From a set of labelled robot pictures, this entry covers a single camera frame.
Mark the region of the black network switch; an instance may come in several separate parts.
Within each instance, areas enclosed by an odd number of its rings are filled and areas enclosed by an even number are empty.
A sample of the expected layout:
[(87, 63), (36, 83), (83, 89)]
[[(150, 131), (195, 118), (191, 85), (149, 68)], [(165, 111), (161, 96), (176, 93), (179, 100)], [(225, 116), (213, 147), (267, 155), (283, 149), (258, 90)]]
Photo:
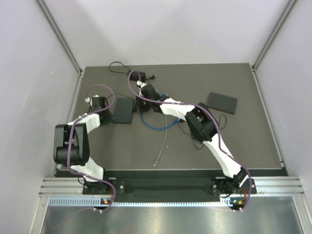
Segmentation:
[(234, 115), (236, 112), (237, 98), (210, 92), (207, 106), (210, 109)]
[(133, 108), (135, 100), (132, 98), (119, 97), (117, 98), (113, 123), (114, 124), (131, 124), (133, 117)]

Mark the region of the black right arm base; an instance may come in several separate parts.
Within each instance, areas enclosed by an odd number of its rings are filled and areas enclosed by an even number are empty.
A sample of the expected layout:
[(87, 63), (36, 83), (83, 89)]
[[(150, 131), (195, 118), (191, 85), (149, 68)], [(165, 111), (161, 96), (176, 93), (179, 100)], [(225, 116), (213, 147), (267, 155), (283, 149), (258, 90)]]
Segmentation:
[(241, 187), (232, 185), (230, 181), (225, 178), (215, 178), (212, 179), (211, 182), (213, 192), (222, 197), (227, 195), (243, 195), (246, 193), (254, 195), (257, 193), (255, 181), (253, 179), (251, 184), (249, 179), (247, 179)]

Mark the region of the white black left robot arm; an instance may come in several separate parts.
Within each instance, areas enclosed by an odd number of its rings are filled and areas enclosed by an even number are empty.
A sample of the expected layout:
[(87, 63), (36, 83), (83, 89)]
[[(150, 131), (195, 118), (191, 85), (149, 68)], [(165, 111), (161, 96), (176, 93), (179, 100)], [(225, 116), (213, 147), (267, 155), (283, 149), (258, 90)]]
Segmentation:
[(85, 100), (90, 107), (87, 113), (67, 124), (55, 127), (53, 159), (56, 164), (69, 168), (75, 175), (84, 179), (84, 188), (90, 193), (106, 193), (111, 182), (105, 169), (95, 163), (90, 156), (88, 135), (100, 126), (112, 122), (107, 98), (98, 95)]

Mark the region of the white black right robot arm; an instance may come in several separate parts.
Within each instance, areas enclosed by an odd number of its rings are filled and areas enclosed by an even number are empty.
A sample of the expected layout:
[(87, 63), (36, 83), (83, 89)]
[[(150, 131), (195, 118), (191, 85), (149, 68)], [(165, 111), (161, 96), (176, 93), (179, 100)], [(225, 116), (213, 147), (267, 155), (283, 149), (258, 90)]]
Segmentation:
[(248, 173), (225, 145), (218, 123), (208, 107), (185, 104), (168, 96), (161, 96), (151, 84), (136, 83), (139, 93), (136, 96), (138, 108), (142, 112), (153, 110), (166, 116), (173, 116), (187, 123), (191, 137), (204, 144), (218, 161), (225, 176), (226, 193), (239, 193), (245, 188)]

